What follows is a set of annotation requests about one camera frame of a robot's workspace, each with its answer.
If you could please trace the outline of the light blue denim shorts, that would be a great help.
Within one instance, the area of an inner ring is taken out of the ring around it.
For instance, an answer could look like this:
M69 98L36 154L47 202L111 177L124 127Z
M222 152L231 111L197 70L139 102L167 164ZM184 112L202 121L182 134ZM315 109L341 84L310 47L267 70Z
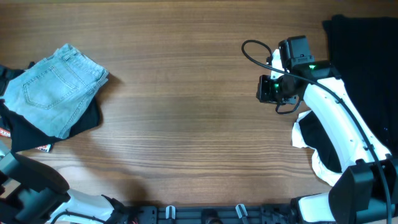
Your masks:
M109 72L70 44L11 80L1 97L8 110L23 116L50 137L69 137Z

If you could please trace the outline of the black garment stack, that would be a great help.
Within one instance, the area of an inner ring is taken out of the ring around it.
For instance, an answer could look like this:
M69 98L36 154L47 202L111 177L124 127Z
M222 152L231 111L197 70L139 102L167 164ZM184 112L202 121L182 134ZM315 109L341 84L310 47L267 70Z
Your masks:
M11 131L12 150L46 146L97 127L94 96L107 75L93 62L53 58L10 79L1 95L1 116Z

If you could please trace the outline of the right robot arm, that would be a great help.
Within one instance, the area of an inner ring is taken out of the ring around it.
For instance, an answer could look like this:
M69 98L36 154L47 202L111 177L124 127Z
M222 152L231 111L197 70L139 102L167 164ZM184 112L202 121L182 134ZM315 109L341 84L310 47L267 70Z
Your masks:
M305 36L279 43L264 64L257 98L276 106L305 102L331 141L341 176L331 190L291 201L291 223L367 223L397 216L397 160L351 102L337 69L316 61Z

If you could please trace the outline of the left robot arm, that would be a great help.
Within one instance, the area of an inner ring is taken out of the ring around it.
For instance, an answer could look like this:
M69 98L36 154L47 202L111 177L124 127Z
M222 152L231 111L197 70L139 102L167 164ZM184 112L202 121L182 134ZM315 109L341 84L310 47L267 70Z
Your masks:
M1 223L129 222L129 210L121 202L73 190L52 167L1 143L2 195L12 180L19 185L1 198Z

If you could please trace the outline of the white and black garment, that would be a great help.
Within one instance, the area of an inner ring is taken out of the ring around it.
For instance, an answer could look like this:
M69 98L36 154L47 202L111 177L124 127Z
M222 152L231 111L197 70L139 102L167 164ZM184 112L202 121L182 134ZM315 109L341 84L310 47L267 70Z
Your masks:
M337 183L342 175L338 155L312 110L298 115L292 128L292 145L312 149L310 160L315 175L330 186Z

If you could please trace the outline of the black shirt with logo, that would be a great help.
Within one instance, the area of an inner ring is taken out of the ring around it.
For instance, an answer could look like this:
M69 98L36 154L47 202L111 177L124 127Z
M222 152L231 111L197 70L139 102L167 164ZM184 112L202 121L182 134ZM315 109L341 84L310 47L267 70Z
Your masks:
M323 22L331 63L373 134L397 152L397 19L335 15Z

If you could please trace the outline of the orange Maxxis label card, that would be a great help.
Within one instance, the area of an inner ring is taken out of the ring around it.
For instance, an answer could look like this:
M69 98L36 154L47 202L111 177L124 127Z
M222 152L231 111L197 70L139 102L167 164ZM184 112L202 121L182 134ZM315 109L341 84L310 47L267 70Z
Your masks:
M3 128L0 128L0 130L1 130L1 136L2 137L11 138L11 132L10 131L8 131L6 129L3 129ZM53 144L47 144L47 145L44 145L44 146L36 147L36 149L38 149L40 151L44 151L44 152L50 152L52 150L52 148L53 148Z

